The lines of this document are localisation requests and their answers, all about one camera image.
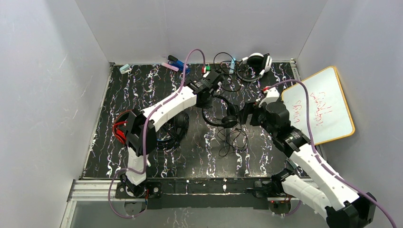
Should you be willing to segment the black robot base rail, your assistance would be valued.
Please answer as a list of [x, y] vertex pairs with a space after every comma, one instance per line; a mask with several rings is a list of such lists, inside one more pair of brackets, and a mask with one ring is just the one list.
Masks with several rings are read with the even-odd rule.
[[270, 178], [150, 178], [145, 183], [149, 209], [268, 209], [285, 198]]

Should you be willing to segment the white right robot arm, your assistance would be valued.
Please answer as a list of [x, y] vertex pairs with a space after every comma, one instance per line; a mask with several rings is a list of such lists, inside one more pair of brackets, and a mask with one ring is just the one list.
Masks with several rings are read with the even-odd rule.
[[248, 102], [240, 111], [241, 123], [251, 115], [250, 125], [260, 126], [270, 134], [272, 143], [291, 161], [300, 166], [317, 185], [306, 183], [293, 170], [284, 169], [271, 176], [267, 190], [271, 194], [286, 193], [297, 197], [318, 213], [330, 228], [364, 228], [374, 219], [375, 198], [359, 193], [343, 183], [343, 179], [317, 153], [311, 140], [291, 125], [289, 111], [276, 88], [262, 90], [264, 98]]

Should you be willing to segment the blue black headphones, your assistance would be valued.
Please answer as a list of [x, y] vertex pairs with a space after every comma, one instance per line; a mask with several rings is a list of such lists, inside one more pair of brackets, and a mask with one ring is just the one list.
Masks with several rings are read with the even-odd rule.
[[179, 112], [176, 116], [166, 122], [162, 129], [169, 135], [168, 139], [157, 140], [158, 150], [175, 149], [185, 138], [189, 129], [189, 115], [185, 111]]

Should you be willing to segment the red headphones with cable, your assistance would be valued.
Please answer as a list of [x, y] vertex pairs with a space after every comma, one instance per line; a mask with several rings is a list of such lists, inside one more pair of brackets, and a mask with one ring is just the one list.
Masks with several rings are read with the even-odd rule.
[[128, 117], [131, 111], [132, 110], [129, 109], [120, 113], [115, 119], [112, 126], [113, 136], [123, 145], [126, 145], [125, 130], [126, 125], [128, 124]]

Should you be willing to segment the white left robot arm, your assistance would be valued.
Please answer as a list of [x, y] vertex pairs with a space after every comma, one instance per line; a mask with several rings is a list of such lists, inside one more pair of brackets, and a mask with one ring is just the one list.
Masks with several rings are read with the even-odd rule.
[[180, 88], [158, 103], [143, 110], [129, 112], [125, 127], [128, 165], [126, 177], [138, 186], [146, 180], [147, 156], [156, 148], [160, 128], [185, 109], [204, 108], [223, 82], [215, 71], [208, 71], [196, 80], [184, 81]]

